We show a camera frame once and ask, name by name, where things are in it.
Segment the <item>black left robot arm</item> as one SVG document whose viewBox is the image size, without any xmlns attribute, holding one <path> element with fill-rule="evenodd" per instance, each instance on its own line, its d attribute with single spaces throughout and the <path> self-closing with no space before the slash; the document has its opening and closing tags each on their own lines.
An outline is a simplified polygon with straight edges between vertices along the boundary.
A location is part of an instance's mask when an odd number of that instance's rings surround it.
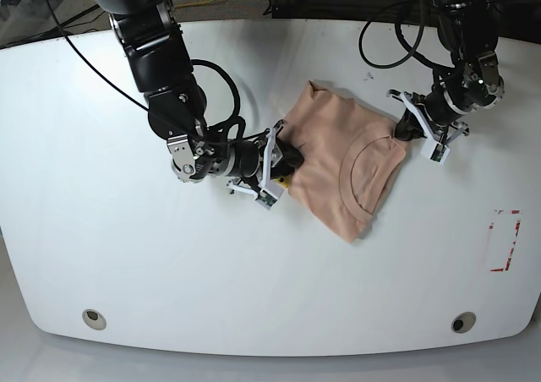
<svg viewBox="0 0 541 382">
<path fill-rule="evenodd" d="M 492 107 L 505 92 L 495 54 L 498 35 L 490 0 L 419 0 L 438 13 L 438 37 L 450 53 L 451 67 L 428 60 L 402 34 L 403 9 L 394 27 L 396 38 L 412 57 L 431 69 L 433 84 L 427 95 L 413 94 L 429 126 L 443 137 L 459 129 L 459 119 L 478 108 Z"/>
</svg>

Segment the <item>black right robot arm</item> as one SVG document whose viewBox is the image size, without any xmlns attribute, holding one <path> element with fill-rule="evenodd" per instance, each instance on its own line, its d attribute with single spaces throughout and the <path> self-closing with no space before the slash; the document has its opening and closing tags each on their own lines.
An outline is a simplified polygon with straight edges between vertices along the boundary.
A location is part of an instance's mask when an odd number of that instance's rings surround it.
<svg viewBox="0 0 541 382">
<path fill-rule="evenodd" d="M 216 175 L 253 185 L 265 161 L 272 179 L 301 167 L 301 153 L 276 137 L 282 123 L 244 137 L 238 87 L 220 66 L 189 56 L 171 0 L 95 1 L 109 14 L 134 82 L 147 101 L 149 125 L 167 142 L 172 169 L 181 180 L 199 182 Z M 214 125 L 205 121 L 207 100 L 194 76 L 196 66 L 214 70 L 229 87 L 233 109 L 226 120 Z"/>
</svg>

